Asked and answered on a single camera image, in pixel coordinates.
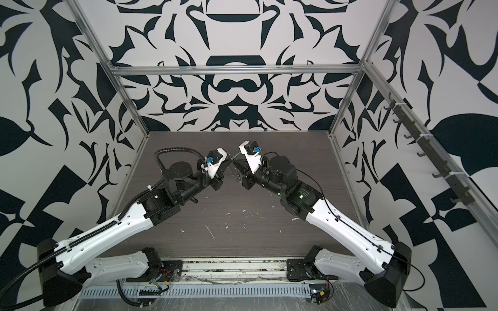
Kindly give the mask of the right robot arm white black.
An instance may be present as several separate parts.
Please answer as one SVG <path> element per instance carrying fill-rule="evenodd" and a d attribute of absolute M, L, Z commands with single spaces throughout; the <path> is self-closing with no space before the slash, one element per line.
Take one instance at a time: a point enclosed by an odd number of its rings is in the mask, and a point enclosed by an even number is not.
<path fill-rule="evenodd" d="M 326 276 L 336 276 L 363 285 L 379 303 L 396 308 L 411 272 L 412 250 L 403 242 L 389 241 L 364 229 L 314 188 L 300 180 L 297 169 L 285 156 L 256 163 L 236 160 L 245 189 L 259 185 L 277 195 L 290 214 L 321 229 L 347 250 L 350 256 L 315 247 L 307 258 Z"/>

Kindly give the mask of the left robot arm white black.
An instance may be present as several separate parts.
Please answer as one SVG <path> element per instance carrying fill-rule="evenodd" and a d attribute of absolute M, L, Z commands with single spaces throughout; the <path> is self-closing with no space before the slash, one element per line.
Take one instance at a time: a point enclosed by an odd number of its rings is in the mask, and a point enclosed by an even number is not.
<path fill-rule="evenodd" d="M 65 303 L 99 282 L 158 278 L 162 261 L 154 248 L 117 257 L 102 258 L 101 254 L 179 213 L 204 189 L 219 189 L 230 162 L 222 149 L 200 159 L 196 171 L 188 162 L 176 162 L 163 168 L 159 182 L 137 194 L 117 216 L 66 240 L 40 242 L 37 270 L 44 307 Z"/>

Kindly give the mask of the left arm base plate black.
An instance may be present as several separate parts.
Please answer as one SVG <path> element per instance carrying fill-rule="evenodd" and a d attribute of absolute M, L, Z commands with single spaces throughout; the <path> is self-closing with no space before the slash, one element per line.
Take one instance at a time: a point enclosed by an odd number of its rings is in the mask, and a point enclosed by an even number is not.
<path fill-rule="evenodd" d="M 126 278 L 126 282 L 149 282 L 155 280 L 157 282 L 176 281 L 182 276 L 182 268 L 184 262 L 182 260 L 163 260 L 158 266 L 151 266 L 147 271 L 136 278 Z"/>

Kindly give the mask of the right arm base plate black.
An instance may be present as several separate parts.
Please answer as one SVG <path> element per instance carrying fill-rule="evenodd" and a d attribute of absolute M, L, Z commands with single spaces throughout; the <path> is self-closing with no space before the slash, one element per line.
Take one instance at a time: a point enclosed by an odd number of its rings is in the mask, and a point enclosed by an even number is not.
<path fill-rule="evenodd" d="M 312 280 L 338 280 L 335 275 L 325 275 L 314 264 L 304 259 L 286 260 L 286 278 L 289 282 L 302 282 Z"/>

